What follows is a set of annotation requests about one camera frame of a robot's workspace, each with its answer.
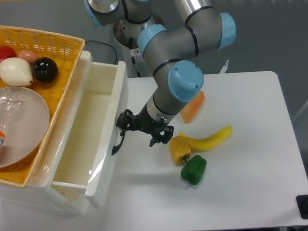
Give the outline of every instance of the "banana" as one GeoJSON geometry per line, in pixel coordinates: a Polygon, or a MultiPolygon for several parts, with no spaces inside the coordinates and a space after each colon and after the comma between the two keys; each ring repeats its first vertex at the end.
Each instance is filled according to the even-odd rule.
{"type": "Polygon", "coordinates": [[[192,151],[203,152],[224,142],[232,134],[232,130],[232,126],[226,126],[215,134],[200,140],[188,137],[183,132],[180,132],[180,136],[186,140],[192,151]]]}

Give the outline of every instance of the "white drawer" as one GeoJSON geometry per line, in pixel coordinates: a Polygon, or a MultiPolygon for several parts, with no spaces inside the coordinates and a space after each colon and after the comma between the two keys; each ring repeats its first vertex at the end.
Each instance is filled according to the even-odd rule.
{"type": "Polygon", "coordinates": [[[84,213],[102,207],[117,155],[116,119],[126,109],[126,65],[92,62],[83,51],[46,152],[26,188],[0,185],[0,199],[84,213]]]}
{"type": "Polygon", "coordinates": [[[101,207],[107,193],[115,156],[111,156],[117,117],[127,106],[124,62],[92,63],[88,81],[52,185],[62,193],[85,194],[101,207]]]}

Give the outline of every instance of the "carrot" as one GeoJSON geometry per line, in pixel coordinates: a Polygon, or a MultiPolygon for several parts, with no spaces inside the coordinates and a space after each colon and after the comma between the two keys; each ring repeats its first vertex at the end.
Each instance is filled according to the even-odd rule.
{"type": "Polygon", "coordinates": [[[186,106],[180,111],[182,119],[185,124],[190,123],[199,109],[201,108],[202,104],[205,101],[205,95],[203,91],[199,91],[196,97],[191,100],[186,106]]]}

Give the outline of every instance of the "wicker basket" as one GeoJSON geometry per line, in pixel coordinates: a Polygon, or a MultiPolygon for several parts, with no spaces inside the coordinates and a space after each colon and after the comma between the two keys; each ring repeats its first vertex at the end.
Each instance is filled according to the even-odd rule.
{"type": "MultiPolygon", "coordinates": [[[[58,76],[51,83],[30,85],[29,88],[40,94],[46,101],[50,112],[48,131],[40,145],[21,161],[0,168],[0,183],[25,187],[44,153],[45,146],[57,119],[66,95],[71,76],[83,50],[85,41],[67,35],[33,30],[28,28],[0,26],[0,46],[12,47],[16,53],[32,50],[38,57],[52,58],[58,65],[58,76]]],[[[6,84],[0,80],[0,88],[6,84]]]]}

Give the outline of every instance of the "green bell pepper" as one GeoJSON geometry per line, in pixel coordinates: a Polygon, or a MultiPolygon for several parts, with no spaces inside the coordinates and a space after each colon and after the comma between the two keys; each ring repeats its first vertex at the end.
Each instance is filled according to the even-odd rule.
{"type": "Polygon", "coordinates": [[[202,180],[207,161],[200,155],[190,159],[181,170],[181,176],[191,185],[197,185],[202,180]]]}

